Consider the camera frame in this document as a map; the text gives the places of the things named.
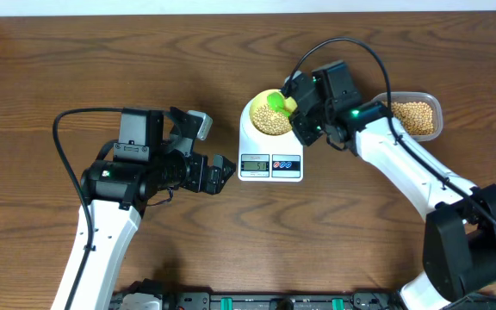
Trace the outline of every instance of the wood grain surface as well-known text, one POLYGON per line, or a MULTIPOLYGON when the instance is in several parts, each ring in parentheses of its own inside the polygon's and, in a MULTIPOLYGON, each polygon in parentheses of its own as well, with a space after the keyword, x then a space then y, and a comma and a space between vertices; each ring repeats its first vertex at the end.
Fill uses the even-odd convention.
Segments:
MULTIPOLYGON (((54 149, 55 115, 205 111, 214 126, 195 149, 236 161, 245 104, 336 35, 369 43, 394 90, 439 100, 445 128, 427 150, 478 185, 496 183, 493 12, 0 18, 0 309, 48 308, 71 251, 79 203, 54 149)), ((376 64, 354 46, 328 46, 302 67, 337 59, 365 99, 384 91, 376 64)), ((63 120, 77 174, 118 126, 116 114, 63 120)), ((220 195, 180 190, 147 210, 117 288, 152 278, 215 291, 394 289, 422 270, 424 223, 377 169, 323 140, 305 150, 305 165, 301 183, 232 177, 220 195)))

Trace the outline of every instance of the white wall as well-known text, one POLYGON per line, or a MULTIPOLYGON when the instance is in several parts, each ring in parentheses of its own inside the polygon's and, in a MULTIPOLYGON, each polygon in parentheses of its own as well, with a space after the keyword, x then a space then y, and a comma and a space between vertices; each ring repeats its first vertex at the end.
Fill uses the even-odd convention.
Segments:
POLYGON ((0 0, 0 16, 496 10, 495 0, 0 0))

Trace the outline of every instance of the clear plastic container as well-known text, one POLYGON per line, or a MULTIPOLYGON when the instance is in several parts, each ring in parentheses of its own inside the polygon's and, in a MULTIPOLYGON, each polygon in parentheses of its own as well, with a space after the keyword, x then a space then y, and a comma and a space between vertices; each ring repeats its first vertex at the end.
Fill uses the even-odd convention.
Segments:
MULTIPOLYGON (((381 93, 380 95, 376 96, 375 99, 373 99, 373 101, 376 100, 387 102, 388 96, 386 95, 386 93, 381 93)), ((439 101, 436 99, 436 97, 421 92, 392 91, 392 102, 425 102, 430 106, 431 110, 433 111, 431 122, 434 127, 434 133, 426 135, 411 135, 411 137, 416 141, 434 140, 443 130, 443 115, 441 112, 441 106, 439 105, 439 101)))

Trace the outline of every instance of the green clip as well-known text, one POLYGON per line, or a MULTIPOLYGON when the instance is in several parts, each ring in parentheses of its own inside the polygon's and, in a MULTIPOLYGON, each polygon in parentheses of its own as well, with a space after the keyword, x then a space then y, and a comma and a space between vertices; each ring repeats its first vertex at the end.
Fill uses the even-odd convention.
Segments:
POLYGON ((332 300, 332 310, 344 310, 344 300, 343 299, 333 299, 332 300))
POLYGON ((221 298, 221 310, 233 310, 233 299, 221 298))
POLYGON ((290 116, 290 112, 284 108, 284 98, 278 92, 271 93, 267 96, 267 104, 269 104, 269 107, 273 111, 280 112, 286 117, 290 116))

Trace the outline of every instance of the kitchen scale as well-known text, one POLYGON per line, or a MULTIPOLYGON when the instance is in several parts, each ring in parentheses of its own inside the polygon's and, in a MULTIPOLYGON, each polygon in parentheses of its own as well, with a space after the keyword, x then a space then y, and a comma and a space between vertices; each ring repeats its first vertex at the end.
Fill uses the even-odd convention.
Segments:
POLYGON ((303 178, 303 146, 294 132, 268 135, 251 122, 251 105, 267 104, 268 95, 277 91, 259 93, 240 116, 238 172, 242 181, 299 182, 303 178))

